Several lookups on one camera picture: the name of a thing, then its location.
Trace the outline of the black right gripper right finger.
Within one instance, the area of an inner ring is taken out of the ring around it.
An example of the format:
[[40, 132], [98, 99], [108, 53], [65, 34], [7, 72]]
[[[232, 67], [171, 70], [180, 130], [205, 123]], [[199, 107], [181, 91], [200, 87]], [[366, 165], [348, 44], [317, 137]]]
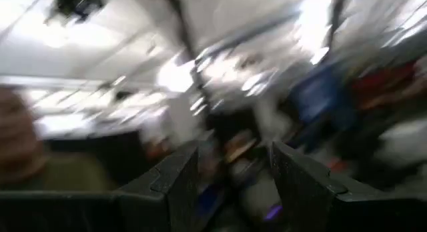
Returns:
[[270, 154], [291, 232], [427, 232], [427, 200], [333, 173], [282, 142]]

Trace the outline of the person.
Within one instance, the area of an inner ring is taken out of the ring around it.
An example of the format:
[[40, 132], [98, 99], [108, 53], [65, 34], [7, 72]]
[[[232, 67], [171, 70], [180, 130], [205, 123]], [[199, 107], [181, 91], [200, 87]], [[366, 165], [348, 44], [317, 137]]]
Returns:
[[96, 158], [53, 153], [39, 140], [22, 98], [0, 87], [0, 191], [108, 191], [114, 188]]

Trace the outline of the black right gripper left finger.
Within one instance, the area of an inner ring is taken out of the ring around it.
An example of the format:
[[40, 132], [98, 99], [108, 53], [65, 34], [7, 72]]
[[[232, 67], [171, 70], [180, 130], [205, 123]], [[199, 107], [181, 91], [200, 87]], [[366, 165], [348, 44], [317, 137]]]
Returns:
[[187, 143], [115, 191], [0, 192], [0, 232], [191, 232], [197, 164]]

